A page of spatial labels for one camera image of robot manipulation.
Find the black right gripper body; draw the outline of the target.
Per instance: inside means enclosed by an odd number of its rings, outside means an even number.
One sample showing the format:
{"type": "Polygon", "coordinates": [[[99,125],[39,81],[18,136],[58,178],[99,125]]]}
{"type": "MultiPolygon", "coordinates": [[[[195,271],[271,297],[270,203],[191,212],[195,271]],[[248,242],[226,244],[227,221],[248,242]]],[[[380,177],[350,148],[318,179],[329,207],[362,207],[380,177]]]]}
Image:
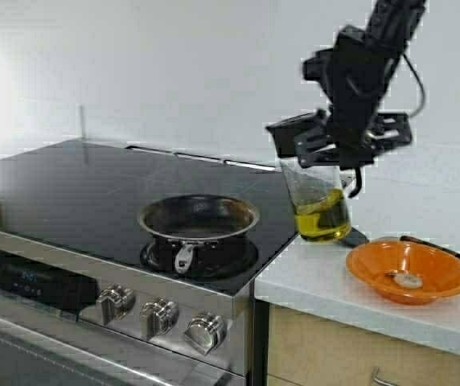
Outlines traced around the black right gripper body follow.
{"type": "Polygon", "coordinates": [[[330,135],[339,150],[339,167],[373,163],[375,151],[365,139],[399,64],[390,51],[372,45],[365,31],[346,26],[337,35],[326,82],[332,104],[330,135]]]}

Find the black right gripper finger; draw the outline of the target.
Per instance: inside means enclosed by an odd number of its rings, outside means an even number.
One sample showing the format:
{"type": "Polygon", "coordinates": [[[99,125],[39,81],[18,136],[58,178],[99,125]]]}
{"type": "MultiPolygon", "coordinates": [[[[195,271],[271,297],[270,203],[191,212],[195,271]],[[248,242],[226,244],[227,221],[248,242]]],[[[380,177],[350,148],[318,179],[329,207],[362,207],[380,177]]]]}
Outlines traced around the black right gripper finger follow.
{"type": "Polygon", "coordinates": [[[378,113],[366,130],[364,139],[375,151],[392,151],[409,146],[413,134],[407,113],[378,113]]]}
{"type": "Polygon", "coordinates": [[[317,110],[298,118],[294,149],[301,168],[339,165],[339,149],[327,133],[327,118],[325,110],[317,110]]]}

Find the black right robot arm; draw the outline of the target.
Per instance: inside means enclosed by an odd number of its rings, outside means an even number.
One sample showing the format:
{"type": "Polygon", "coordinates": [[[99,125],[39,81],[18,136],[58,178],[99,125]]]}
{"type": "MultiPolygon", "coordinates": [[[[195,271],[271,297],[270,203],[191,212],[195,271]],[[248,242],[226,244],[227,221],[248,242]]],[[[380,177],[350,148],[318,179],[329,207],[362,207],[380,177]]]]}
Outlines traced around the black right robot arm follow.
{"type": "Polygon", "coordinates": [[[424,13],[423,1],[378,1],[364,29],[345,26],[304,61],[304,80],[319,83],[330,107],[295,141],[301,167],[353,170],[412,142],[409,115],[379,107],[424,13]]]}

